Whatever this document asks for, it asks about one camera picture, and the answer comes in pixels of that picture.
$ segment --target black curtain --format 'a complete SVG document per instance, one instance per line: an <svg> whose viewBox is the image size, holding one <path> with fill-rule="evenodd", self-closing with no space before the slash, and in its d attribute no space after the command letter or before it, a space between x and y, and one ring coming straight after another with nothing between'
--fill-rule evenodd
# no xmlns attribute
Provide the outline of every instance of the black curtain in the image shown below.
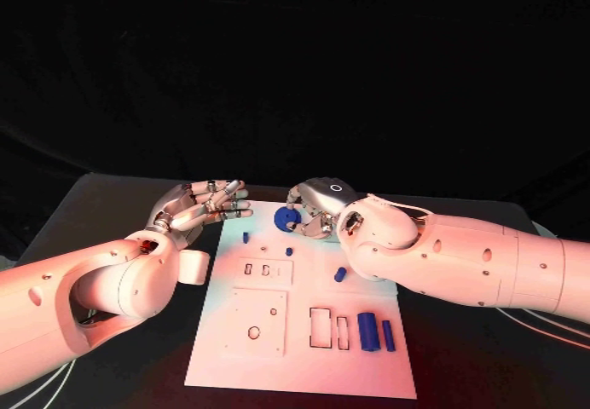
<svg viewBox="0 0 590 409"><path fill-rule="evenodd" d="M86 172L509 200L585 239L575 1L17 4L0 63L0 253Z"/></svg>

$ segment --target black table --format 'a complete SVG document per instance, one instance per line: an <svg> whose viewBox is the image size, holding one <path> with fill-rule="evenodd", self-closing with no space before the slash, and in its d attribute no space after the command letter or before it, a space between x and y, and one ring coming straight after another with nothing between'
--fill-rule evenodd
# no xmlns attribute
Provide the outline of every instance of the black table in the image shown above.
<svg viewBox="0 0 590 409"><path fill-rule="evenodd" d="M177 183L180 181L96 174L83 176L27 248L20 265L121 239L141 229L154 201ZM251 199L282 201L287 197L287 188L248 189ZM435 213L476 217L536 232L526 213L515 204L382 196ZM207 226L192 248L213 256L219 234L220 225ZM398 297L417 401L186 387L206 284L177 285L170 304L158 315L78 359L52 407L520 409L590 406L590 351L536 334L492 308L461 307L402 287ZM46 378L0 396L0 407L10 406ZM42 407L57 379L24 408Z"/></svg>

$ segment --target robotic hand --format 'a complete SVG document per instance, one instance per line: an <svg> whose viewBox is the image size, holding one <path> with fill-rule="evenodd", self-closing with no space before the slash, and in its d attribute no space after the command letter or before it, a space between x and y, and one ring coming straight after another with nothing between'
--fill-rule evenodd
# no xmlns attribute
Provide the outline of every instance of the robotic hand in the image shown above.
<svg viewBox="0 0 590 409"><path fill-rule="evenodd" d="M205 281L209 255L183 250L203 225L248 217L242 181L177 185L145 229L0 273L0 394L78 358L164 308L177 281ZM76 319L73 306L96 313Z"/></svg>
<svg viewBox="0 0 590 409"><path fill-rule="evenodd" d="M529 308L590 323L590 244L549 239L467 217L357 199L337 179L300 183L310 223L288 230L314 239L336 230L355 272L419 294L474 307ZM412 209L419 216L409 216Z"/></svg>

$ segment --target rectangular hole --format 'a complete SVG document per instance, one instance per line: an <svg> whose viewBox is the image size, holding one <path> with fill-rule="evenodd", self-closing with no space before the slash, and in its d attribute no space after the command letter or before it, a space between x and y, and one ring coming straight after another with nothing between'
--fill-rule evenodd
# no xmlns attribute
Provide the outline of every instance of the rectangular hole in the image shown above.
<svg viewBox="0 0 590 409"><path fill-rule="evenodd" d="M347 351L349 340L347 340L347 318L336 317L336 328L337 328L337 349Z"/></svg>
<svg viewBox="0 0 590 409"><path fill-rule="evenodd" d="M329 308L310 308L310 347L332 348L332 319Z"/></svg>

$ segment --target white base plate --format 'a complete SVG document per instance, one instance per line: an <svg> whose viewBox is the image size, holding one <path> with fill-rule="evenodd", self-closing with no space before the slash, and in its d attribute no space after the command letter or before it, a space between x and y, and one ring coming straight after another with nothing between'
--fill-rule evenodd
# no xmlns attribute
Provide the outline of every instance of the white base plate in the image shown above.
<svg viewBox="0 0 590 409"><path fill-rule="evenodd" d="M223 225L184 385L415 399L395 283L365 280L353 272L337 243L278 231L272 217L281 206L281 203L252 201L254 216ZM248 244L242 242L244 232L249 233ZM287 247L293 248L291 256L285 255ZM281 288L272 288L274 285L261 285L251 277L236 279L244 273L244 257L293 262L291 285L282 282ZM333 279L337 267L347 270L342 283ZM271 329L268 352L261 343L261 347L242 343L264 341L262 337L246 338L245 326L249 328L251 322L268 325L269 321L264 320L269 317L264 315L236 324L232 298L236 288L265 290L265 299L287 295L280 351L275 348L280 327ZM258 302L259 311L268 309L267 302ZM310 348L310 307L330 308L332 349ZM372 312L378 318L378 352L360 350L356 322L360 312ZM336 317L340 316L347 318L347 351L337 349ZM382 320L389 320L394 328L395 352L385 349Z"/></svg>

